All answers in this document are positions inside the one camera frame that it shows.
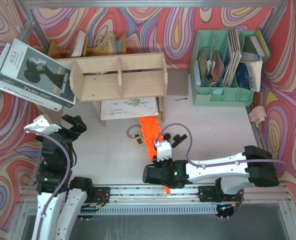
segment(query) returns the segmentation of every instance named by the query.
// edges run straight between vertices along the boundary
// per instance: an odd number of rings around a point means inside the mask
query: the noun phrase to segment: colorful swirl pattern backdrop
[[[50,41],[68,49],[79,30],[89,36],[89,46],[98,45],[113,31],[127,33],[127,53],[164,51],[172,68],[189,67],[199,29],[238,27],[255,30],[270,13],[269,8],[221,7],[131,7],[131,8],[41,8],[34,14]],[[13,0],[0,0],[0,53],[11,43],[24,19]],[[263,73],[262,92],[256,104],[266,107],[262,128],[274,158],[288,163],[283,179],[296,202],[296,1],[289,0],[284,18],[269,39],[272,57]],[[29,44],[40,49],[32,35]],[[21,188],[31,179],[41,144],[23,126],[38,116],[27,101],[4,93],[0,99],[0,240],[9,234]]]

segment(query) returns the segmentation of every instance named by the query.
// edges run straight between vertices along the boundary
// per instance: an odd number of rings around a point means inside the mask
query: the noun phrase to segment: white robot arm
[[[218,195],[236,195],[243,188],[274,187],[279,185],[277,171],[270,152],[255,146],[245,146],[245,151],[232,156],[195,161],[172,159],[169,142],[155,144],[157,150],[153,164],[143,172],[143,182],[164,185],[171,189],[183,188],[209,178],[216,180]]]

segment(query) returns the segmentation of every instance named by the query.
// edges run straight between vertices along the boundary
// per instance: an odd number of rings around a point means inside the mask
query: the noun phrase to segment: pencil
[[[178,99],[175,99],[174,101],[181,101],[181,100],[185,100],[185,99],[188,99],[188,97],[178,98]]]

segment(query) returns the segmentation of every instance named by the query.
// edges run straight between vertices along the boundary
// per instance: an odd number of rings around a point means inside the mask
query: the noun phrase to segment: book cover
[[[0,80],[71,108],[71,69],[15,39],[0,70]]]
[[[156,97],[101,101],[101,120],[156,116],[158,113]]]
[[[6,56],[8,54],[10,47],[11,47],[11,45],[9,43],[7,43],[0,54],[0,69],[3,66],[3,63],[6,59]],[[22,99],[28,100],[32,103],[52,109],[54,111],[59,111],[62,108],[62,106],[60,104],[57,104],[57,103],[54,103],[51,101],[47,101],[46,99],[44,99],[40,96],[31,94],[30,92],[26,92],[20,88],[16,88],[13,85],[7,84],[6,82],[3,82],[3,81],[0,81],[0,90],[10,93],[12,95],[15,95],[17,97],[20,97]]]

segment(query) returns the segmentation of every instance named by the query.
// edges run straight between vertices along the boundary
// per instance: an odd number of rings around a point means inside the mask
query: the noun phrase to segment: notebook
[[[156,97],[101,101],[101,120],[128,119],[158,115]]]

